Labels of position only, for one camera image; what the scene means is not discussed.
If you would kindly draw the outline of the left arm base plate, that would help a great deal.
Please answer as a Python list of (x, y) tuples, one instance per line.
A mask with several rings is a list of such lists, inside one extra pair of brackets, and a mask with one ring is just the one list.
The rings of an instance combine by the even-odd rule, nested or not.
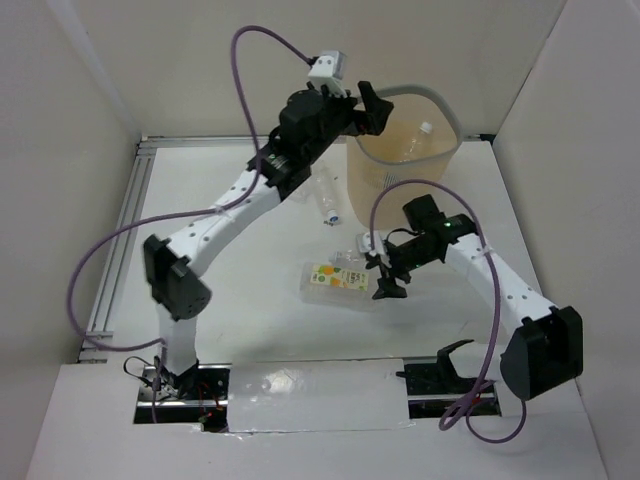
[(122, 368), (138, 382), (134, 424), (197, 424), (204, 432), (228, 431), (230, 365), (201, 364), (195, 382), (181, 390), (164, 380), (154, 389), (155, 367), (140, 356), (127, 357)]

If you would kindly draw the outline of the clear bottle blue-white cap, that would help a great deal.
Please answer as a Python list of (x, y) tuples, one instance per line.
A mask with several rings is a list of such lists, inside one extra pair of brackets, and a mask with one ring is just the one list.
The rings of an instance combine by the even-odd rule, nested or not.
[(334, 226), (340, 223), (341, 216), (333, 182), (327, 167), (318, 168), (312, 177), (313, 193), (323, 221), (330, 221)]

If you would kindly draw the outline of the blue label blue cap bottle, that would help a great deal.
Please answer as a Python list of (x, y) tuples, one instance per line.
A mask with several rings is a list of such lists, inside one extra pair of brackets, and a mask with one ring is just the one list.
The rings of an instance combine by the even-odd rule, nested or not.
[(414, 161), (431, 155), (433, 146), (433, 124), (423, 121), (419, 128), (403, 144), (400, 159)]

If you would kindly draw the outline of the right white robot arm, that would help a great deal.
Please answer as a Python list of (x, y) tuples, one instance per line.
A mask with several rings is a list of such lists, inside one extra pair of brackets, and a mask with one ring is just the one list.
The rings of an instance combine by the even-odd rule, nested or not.
[(489, 245), (465, 214), (447, 217), (432, 196), (403, 207), (413, 238), (395, 245), (388, 240), (365, 254), (368, 269), (378, 268), (375, 300), (405, 298), (397, 284), (411, 281), (410, 272), (436, 260), (462, 275), (491, 307), (510, 336), (500, 354), (500, 374), (521, 400), (539, 395), (583, 373), (583, 321), (571, 306), (557, 307), (524, 280)]

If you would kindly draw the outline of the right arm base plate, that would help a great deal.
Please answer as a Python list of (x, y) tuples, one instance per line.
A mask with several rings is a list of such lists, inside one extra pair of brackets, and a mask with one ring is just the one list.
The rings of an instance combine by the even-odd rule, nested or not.
[(405, 381), (410, 419), (439, 418), (456, 399), (471, 390), (476, 379), (460, 376), (450, 358), (454, 351), (469, 343), (471, 339), (459, 340), (441, 348), (433, 357), (403, 360), (396, 376)]

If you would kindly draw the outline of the crushed clear bottle white cap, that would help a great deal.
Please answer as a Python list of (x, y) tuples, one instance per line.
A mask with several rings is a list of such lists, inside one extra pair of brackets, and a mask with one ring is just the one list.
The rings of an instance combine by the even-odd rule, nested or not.
[(367, 260), (358, 250), (335, 251), (329, 256), (332, 266), (349, 270), (366, 271)]

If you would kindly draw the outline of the clear bottle orange fruit label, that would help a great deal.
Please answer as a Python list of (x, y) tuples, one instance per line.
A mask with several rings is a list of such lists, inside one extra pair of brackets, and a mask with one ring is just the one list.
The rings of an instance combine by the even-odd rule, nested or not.
[(374, 293), (373, 277), (364, 270), (312, 262), (302, 269), (299, 294), (305, 303), (372, 311)]

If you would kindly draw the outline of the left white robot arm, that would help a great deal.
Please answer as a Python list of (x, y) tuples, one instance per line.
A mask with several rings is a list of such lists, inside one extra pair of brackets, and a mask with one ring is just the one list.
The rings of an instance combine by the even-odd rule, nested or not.
[(151, 235), (144, 241), (146, 281), (165, 341), (155, 359), (157, 376), (172, 397), (187, 398), (197, 387), (197, 318), (212, 296), (201, 278), (213, 260), (300, 187), (339, 136), (378, 136), (384, 131), (392, 102), (379, 97), (367, 81), (358, 88), (359, 98), (333, 96), (325, 86), (292, 94), (267, 143), (209, 213), (199, 214), (166, 239)]

